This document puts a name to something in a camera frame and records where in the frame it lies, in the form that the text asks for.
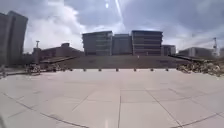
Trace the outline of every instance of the floor tile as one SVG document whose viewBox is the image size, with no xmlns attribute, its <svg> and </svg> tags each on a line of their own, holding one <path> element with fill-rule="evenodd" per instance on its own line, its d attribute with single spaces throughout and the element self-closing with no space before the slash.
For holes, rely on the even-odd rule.
<svg viewBox="0 0 224 128">
<path fill-rule="evenodd" d="M 170 89 L 148 91 L 157 101 L 178 100 L 184 98 Z"/>
<path fill-rule="evenodd" d="M 214 116 L 209 119 L 184 126 L 184 128 L 223 128 L 223 126 L 224 118 L 220 116 Z"/>
<path fill-rule="evenodd" d="M 138 83 L 136 84 L 123 84 L 121 85 L 121 90 L 145 90 L 145 88 Z"/>
<path fill-rule="evenodd" d="M 73 98 L 59 97 L 43 102 L 33 109 L 59 120 L 64 120 L 64 117 L 71 113 L 80 102 L 81 100 Z"/>
<path fill-rule="evenodd" d="M 187 98 L 201 96 L 201 95 L 205 94 L 205 93 L 200 92 L 198 90 L 195 90 L 191 87 L 173 88 L 172 90 L 174 90 L 175 92 L 177 92 L 181 96 L 184 96 L 184 97 L 187 97 Z"/>
<path fill-rule="evenodd" d="M 207 94 L 224 91 L 223 83 L 220 83 L 220 81 L 214 82 L 214 80 L 207 81 L 207 83 L 203 82 L 203 84 L 199 84 L 199 86 L 192 86 L 192 88 Z"/>
<path fill-rule="evenodd" d="M 18 102 L 20 102 L 28 107 L 33 107 L 33 106 L 36 106 L 44 101 L 54 99 L 58 96 L 59 95 L 54 92 L 36 92 L 36 93 L 26 95 L 26 96 L 18 99 Z"/>
<path fill-rule="evenodd" d="M 25 108 L 24 106 L 21 106 L 20 104 L 11 100 L 3 105 L 0 105 L 0 115 L 6 118 L 23 112 L 26 109 L 27 108 Z"/>
<path fill-rule="evenodd" d="M 160 103 L 172 115 L 172 117 L 182 125 L 202 120 L 215 114 L 187 99 L 164 101 Z"/>
<path fill-rule="evenodd" d="M 170 128 L 178 124 L 158 103 L 122 103 L 119 128 Z"/>
<path fill-rule="evenodd" d="M 10 117 L 6 122 L 9 128 L 55 128 L 56 124 L 55 120 L 31 110 Z"/>
<path fill-rule="evenodd" d="M 155 99 L 147 91 L 121 91 L 121 102 L 153 102 Z"/>
<path fill-rule="evenodd" d="M 32 94 L 35 91 L 36 90 L 19 89 L 19 88 L 14 87 L 14 88 L 7 88 L 7 90 L 5 90 L 4 93 L 11 98 L 18 99 L 18 98 L 21 98 L 25 95 Z"/>
<path fill-rule="evenodd" d="M 11 102 L 12 99 L 8 98 L 7 96 L 0 93 L 0 107 Z"/>
<path fill-rule="evenodd" d="M 65 120 L 90 128 L 117 128 L 119 103 L 84 101 Z"/>
<path fill-rule="evenodd" d="M 120 102 L 120 90 L 100 89 L 90 94 L 87 100 Z"/>
<path fill-rule="evenodd" d="M 74 125 L 70 125 L 66 123 L 58 123 L 56 128 L 82 128 L 82 127 L 74 126 Z"/>
<path fill-rule="evenodd" d="M 196 97 L 193 100 L 213 112 L 224 112 L 224 92 Z"/>
<path fill-rule="evenodd" d="M 67 91 L 62 93 L 62 95 L 65 97 L 71 97 L 79 100 L 86 99 L 90 94 L 91 92 L 89 91 Z"/>
</svg>

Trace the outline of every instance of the sky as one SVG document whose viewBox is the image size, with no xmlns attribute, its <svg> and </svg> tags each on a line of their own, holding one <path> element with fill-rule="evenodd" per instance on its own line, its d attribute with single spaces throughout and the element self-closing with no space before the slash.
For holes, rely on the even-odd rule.
<svg viewBox="0 0 224 128">
<path fill-rule="evenodd" d="M 163 44 L 224 46 L 224 0 L 0 0 L 0 12 L 29 18 L 24 51 L 69 42 L 83 50 L 82 33 L 112 30 L 163 31 Z"/>
</svg>

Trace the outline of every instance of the pavement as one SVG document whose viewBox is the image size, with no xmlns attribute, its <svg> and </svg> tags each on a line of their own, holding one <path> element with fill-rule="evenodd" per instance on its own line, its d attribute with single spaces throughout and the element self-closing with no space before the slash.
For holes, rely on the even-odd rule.
<svg viewBox="0 0 224 128">
<path fill-rule="evenodd" d="M 223 83 L 173 69 L 14 75 L 0 115 L 7 128 L 223 128 Z"/>
</svg>

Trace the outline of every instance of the office building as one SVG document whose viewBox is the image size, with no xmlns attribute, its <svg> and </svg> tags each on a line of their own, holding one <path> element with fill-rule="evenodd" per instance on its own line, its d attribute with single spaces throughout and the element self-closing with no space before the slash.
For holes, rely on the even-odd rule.
<svg viewBox="0 0 224 128">
<path fill-rule="evenodd" d="M 0 14 L 0 64 L 17 64 L 23 54 L 28 18 L 10 11 Z"/>
<path fill-rule="evenodd" d="M 85 55 L 112 55 L 112 31 L 82 34 Z"/>
<path fill-rule="evenodd" d="M 220 49 L 220 57 L 222 57 L 222 58 L 224 57 L 224 48 Z"/>
<path fill-rule="evenodd" d="M 34 48 L 32 54 L 34 56 L 36 63 L 46 59 L 80 57 L 84 55 L 84 52 L 74 49 L 69 45 L 70 45 L 69 43 L 63 43 L 60 47 L 54 47 L 48 49 Z"/>
<path fill-rule="evenodd" d="M 181 50 L 179 51 L 178 54 L 183 56 L 205 58 L 205 59 L 213 58 L 212 49 L 199 48 L 199 47 L 192 47 L 185 50 Z"/>
<path fill-rule="evenodd" d="M 176 46 L 175 45 L 162 45 L 161 54 L 162 54 L 162 56 L 176 54 Z"/>
<path fill-rule="evenodd" d="M 113 36 L 112 44 L 113 55 L 131 55 L 132 43 L 129 34 L 115 34 Z"/>
<path fill-rule="evenodd" d="M 161 56 L 162 32 L 132 31 L 133 55 Z"/>
</svg>

